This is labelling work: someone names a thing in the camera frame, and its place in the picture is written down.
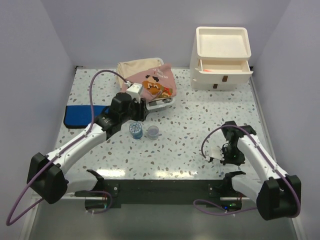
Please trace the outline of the white laundry basket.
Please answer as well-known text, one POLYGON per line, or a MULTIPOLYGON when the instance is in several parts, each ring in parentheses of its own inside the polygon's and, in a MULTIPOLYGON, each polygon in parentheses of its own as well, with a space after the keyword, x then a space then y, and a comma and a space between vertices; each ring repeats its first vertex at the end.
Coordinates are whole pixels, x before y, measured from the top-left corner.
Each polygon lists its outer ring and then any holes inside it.
POLYGON ((177 95, 177 86, 171 65, 164 63, 161 58, 144 58, 119 62, 116 77, 120 89, 125 92, 130 84, 142 85, 140 96, 146 100, 146 107, 150 112, 157 112, 169 108, 177 95))

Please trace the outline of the pink printed t-shirt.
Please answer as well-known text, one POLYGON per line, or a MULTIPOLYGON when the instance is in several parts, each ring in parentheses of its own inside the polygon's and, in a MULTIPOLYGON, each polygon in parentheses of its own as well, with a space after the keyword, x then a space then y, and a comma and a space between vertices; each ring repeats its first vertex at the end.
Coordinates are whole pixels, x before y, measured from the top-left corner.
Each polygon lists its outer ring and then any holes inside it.
POLYGON ((150 68, 140 74, 143 79, 140 96, 146 100, 149 110, 165 108, 173 103, 177 86, 170 64, 150 68))

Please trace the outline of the white drawer cabinet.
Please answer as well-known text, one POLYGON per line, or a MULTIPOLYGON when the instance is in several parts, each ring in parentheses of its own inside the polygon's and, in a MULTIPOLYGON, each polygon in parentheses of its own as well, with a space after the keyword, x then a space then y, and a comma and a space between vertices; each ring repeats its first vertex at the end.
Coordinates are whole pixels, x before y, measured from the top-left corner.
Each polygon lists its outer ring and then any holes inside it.
POLYGON ((246 28, 197 27, 189 64, 191 88, 232 91, 237 85, 246 84, 253 74, 249 66, 251 55, 246 28), (224 76, 228 76, 227 82, 222 82, 224 76), (214 84, 218 84, 217 89, 213 89, 214 84))

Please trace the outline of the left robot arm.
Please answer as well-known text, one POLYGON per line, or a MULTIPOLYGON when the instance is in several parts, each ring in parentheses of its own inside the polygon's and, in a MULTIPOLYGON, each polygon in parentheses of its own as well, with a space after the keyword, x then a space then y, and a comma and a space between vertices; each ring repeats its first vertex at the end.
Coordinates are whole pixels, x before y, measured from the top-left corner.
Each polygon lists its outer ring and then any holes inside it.
POLYGON ((104 190, 101 176, 88 170, 84 180, 71 179, 67 172, 85 154, 119 132, 124 123, 129 120, 143 122, 148 113, 144 98, 136 100, 128 93, 117 93, 111 104, 83 132, 48 154, 38 152, 31 158, 28 187, 49 204, 56 203, 69 192, 87 191, 92 196, 99 196, 104 190))

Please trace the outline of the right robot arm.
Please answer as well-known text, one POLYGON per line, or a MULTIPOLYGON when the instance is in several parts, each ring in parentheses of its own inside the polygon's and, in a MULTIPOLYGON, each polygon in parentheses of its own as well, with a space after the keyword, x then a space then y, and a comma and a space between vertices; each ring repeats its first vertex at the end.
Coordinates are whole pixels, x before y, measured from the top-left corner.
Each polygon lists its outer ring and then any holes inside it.
POLYGON ((226 143, 208 153, 201 146, 202 156, 209 162, 217 159, 224 166, 240 166, 248 161, 258 176, 253 180, 242 170, 226 173, 217 190, 230 197, 237 193, 248 197, 255 202, 260 216, 266 221, 297 217, 301 212, 302 183, 299 177, 289 175, 279 166, 250 125, 238 126, 234 121, 227 121, 217 129, 222 131, 226 143))

